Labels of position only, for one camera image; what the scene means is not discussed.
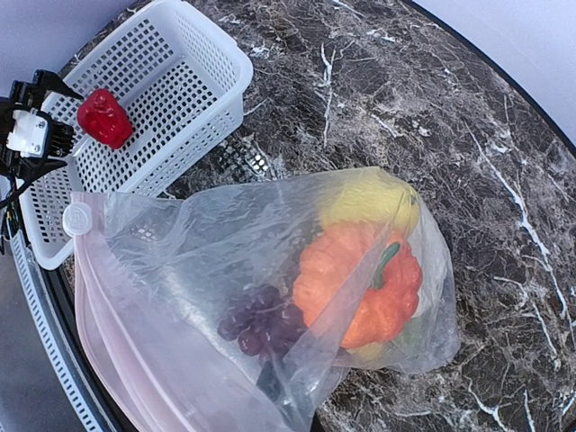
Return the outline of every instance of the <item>marble table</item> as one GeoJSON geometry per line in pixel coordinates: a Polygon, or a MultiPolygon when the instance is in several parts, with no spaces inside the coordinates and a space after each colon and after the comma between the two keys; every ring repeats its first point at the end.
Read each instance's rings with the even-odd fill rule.
{"type": "MultiPolygon", "coordinates": [[[[138,2],[88,44],[74,66],[138,2]]],[[[354,371],[330,431],[561,431],[576,419],[576,160],[481,58],[400,0],[193,0],[251,57],[243,126],[168,190],[379,166],[454,261],[462,349],[354,371]]]]}

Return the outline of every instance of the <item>plastic bag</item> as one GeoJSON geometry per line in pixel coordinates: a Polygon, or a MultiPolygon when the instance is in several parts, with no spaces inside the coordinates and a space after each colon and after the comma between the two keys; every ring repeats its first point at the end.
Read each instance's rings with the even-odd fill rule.
{"type": "Polygon", "coordinates": [[[308,431],[347,368],[459,348],[446,243],[379,168],[68,210],[82,344],[140,430],[308,431]]]}

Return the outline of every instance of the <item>perforated basket wall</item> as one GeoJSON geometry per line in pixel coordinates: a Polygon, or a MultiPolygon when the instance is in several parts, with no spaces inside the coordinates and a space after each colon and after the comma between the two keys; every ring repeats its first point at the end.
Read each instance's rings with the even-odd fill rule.
{"type": "Polygon", "coordinates": [[[157,0],[122,24],[65,78],[84,96],[107,88],[134,133],[120,150],[85,135],[80,102],[52,95],[43,109],[76,130],[68,166],[21,197],[26,231],[41,266],[73,251],[62,229],[72,191],[157,196],[230,135],[243,120],[242,94],[252,65],[230,38],[186,2],[157,0]]]}

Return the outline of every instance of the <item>green stem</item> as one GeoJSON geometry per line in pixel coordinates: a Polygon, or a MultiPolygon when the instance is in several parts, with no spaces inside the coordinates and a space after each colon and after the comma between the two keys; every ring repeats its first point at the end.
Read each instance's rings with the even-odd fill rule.
{"type": "Polygon", "coordinates": [[[386,250],[384,250],[384,253],[382,254],[382,260],[380,261],[378,268],[376,268],[376,274],[372,280],[373,290],[379,291],[384,287],[384,268],[388,263],[392,261],[394,257],[396,257],[396,254],[399,250],[400,243],[398,242],[392,243],[386,248],[386,250]]]}

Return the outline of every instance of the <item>bunch of grapes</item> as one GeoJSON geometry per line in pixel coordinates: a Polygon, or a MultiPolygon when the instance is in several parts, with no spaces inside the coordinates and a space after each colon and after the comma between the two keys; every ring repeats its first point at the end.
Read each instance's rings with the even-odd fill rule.
{"type": "Polygon", "coordinates": [[[273,356],[284,357],[306,329],[295,304],[283,300],[277,288],[261,285],[230,302],[218,334],[227,341],[237,339],[244,354],[260,356],[264,364],[273,356]]]}

